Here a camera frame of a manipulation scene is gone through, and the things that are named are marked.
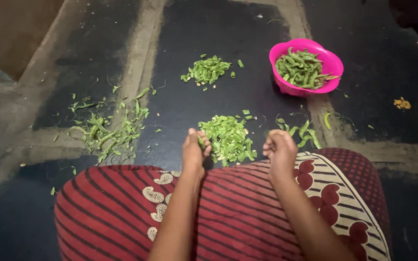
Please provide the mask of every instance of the wall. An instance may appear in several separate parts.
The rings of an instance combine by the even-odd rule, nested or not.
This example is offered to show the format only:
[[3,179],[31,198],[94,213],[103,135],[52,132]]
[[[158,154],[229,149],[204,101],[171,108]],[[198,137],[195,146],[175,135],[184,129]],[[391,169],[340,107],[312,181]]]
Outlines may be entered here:
[[0,69],[14,80],[24,72],[64,0],[0,0]]

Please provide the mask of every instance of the turmeric spot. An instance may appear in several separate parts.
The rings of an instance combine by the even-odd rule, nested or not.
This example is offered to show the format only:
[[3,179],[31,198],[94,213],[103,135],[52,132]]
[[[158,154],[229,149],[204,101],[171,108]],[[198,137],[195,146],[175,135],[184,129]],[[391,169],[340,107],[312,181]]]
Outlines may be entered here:
[[410,109],[411,108],[411,104],[404,100],[403,97],[401,97],[400,100],[394,100],[394,105],[396,105],[396,107],[398,107],[398,109]]

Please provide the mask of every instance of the person's left hand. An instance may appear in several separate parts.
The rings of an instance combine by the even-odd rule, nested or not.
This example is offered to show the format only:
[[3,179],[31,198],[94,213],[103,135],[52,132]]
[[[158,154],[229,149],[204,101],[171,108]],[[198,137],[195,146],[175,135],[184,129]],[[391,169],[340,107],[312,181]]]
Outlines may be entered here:
[[[201,150],[198,142],[198,135],[204,141],[206,149]],[[200,175],[201,178],[204,175],[204,168],[202,162],[209,156],[211,150],[210,141],[206,137],[206,133],[198,131],[194,128],[188,130],[188,136],[182,146],[182,172],[194,173],[194,175]]]

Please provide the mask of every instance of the red striped skirt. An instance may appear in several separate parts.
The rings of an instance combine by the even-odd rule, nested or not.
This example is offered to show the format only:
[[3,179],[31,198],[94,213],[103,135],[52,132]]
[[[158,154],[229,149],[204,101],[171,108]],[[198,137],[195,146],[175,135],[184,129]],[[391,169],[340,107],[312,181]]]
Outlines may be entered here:
[[[194,228],[197,260],[304,260],[267,180],[269,161],[212,169]],[[390,260],[380,180],[362,155],[299,153],[295,177],[359,261]],[[55,221],[66,261],[146,260],[180,172],[153,166],[93,167],[57,195]]]

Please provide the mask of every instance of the pink plastic bowl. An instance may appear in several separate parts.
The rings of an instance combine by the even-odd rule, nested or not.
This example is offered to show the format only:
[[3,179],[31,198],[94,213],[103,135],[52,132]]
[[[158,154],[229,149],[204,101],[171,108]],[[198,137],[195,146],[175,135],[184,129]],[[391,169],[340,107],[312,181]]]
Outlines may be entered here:
[[331,51],[325,50],[322,45],[309,39],[293,39],[286,43],[276,44],[270,50],[270,63],[275,74],[275,82],[280,87],[280,92],[287,93],[294,96],[304,97],[315,93],[326,93],[333,91],[340,82],[340,78],[327,81],[322,87],[316,90],[303,89],[285,81],[275,68],[275,62],[284,54],[288,54],[288,48],[293,47],[292,51],[303,51],[305,48],[310,53],[317,53],[317,59],[323,61],[322,73],[332,73],[335,76],[343,75],[343,63],[340,58]]

